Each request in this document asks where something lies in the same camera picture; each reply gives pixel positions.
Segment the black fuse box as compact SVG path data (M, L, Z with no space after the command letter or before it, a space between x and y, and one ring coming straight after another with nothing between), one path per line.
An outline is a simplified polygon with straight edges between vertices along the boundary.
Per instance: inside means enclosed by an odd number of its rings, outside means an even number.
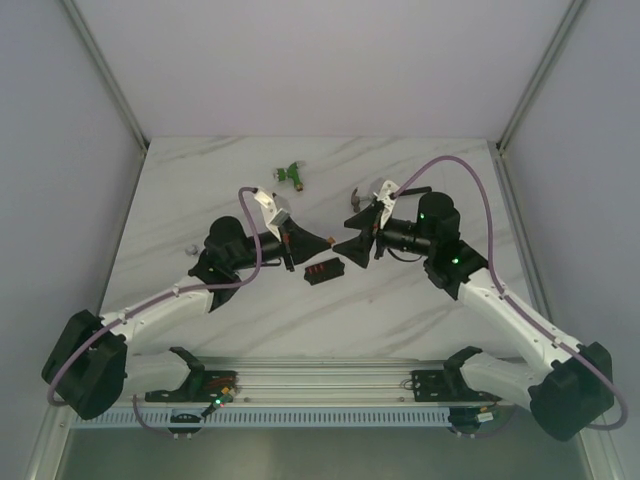
M304 280L315 286L339 278L344 273L345 264L338 257L334 257L306 267Z

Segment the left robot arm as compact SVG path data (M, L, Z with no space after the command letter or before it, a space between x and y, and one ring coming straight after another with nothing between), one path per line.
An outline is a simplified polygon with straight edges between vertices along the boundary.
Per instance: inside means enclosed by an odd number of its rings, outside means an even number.
M179 346L149 354L151 342L227 303L245 284L239 271L275 260L292 270L330 247L327 239L292 219L257 236L246 235L233 216L217 219L197 263L171 288L116 312L94 315L82 310L67 321L41 372L49 402L67 405L91 420L117 401L136 396L208 400L202 362Z

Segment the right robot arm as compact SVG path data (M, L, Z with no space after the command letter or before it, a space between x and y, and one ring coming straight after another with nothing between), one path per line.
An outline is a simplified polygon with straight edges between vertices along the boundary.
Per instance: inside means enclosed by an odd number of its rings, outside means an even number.
M345 220L358 235L336 253L365 268L383 251L423 257L432 284L501 331L523 358L515 364L468 346L443 364L451 397L487 394L529 411L542 430L568 441L614 404L612 359L599 343L584 345L510 295L488 260L460 238L460 213L441 192L418 201L414 221L392 217L391 198L373 201Z

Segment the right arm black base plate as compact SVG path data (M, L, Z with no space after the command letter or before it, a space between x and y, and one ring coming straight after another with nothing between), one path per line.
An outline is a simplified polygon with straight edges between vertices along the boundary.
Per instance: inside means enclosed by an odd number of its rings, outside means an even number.
M501 400L500 397L471 390L455 381L449 382L442 369L413 370L410 384L415 402L493 403Z

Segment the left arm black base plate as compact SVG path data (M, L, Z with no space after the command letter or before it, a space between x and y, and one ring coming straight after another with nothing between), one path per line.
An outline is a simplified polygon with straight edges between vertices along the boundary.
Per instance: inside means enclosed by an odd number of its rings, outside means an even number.
M176 390L157 390L145 394L149 403L210 403L231 392L237 384L237 372L233 370L205 370L190 373Z

